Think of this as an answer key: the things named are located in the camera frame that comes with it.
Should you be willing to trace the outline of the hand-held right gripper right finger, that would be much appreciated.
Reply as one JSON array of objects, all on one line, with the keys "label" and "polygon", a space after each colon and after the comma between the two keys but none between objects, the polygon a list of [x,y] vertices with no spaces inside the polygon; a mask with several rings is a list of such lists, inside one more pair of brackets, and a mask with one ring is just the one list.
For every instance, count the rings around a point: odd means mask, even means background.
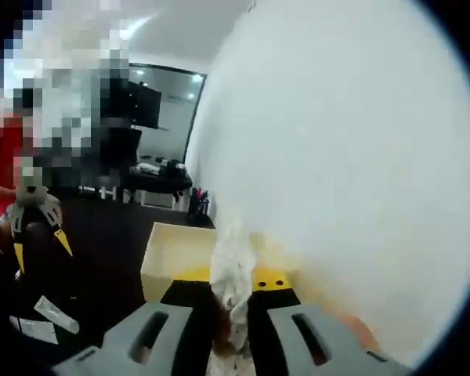
[{"label": "hand-held right gripper right finger", "polygon": [[303,304],[281,269],[257,269],[248,339],[257,375],[410,375],[409,367],[365,348],[349,326]]}]

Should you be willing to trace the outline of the person's right hand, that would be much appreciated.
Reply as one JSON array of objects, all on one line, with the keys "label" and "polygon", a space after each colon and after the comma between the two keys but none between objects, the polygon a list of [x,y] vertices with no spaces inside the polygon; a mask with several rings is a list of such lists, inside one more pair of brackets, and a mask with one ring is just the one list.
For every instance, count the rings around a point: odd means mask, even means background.
[{"label": "person's right hand", "polygon": [[372,331],[358,316],[339,314],[337,318],[353,332],[363,349],[375,352],[380,350]]}]

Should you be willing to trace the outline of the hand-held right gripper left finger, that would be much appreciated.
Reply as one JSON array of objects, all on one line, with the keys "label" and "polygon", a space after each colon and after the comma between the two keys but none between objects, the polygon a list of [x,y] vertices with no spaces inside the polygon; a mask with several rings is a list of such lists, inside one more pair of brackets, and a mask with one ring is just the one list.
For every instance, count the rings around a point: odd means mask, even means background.
[{"label": "hand-held right gripper left finger", "polygon": [[205,375],[217,305],[207,282],[172,282],[90,346],[52,368],[56,375]]}]

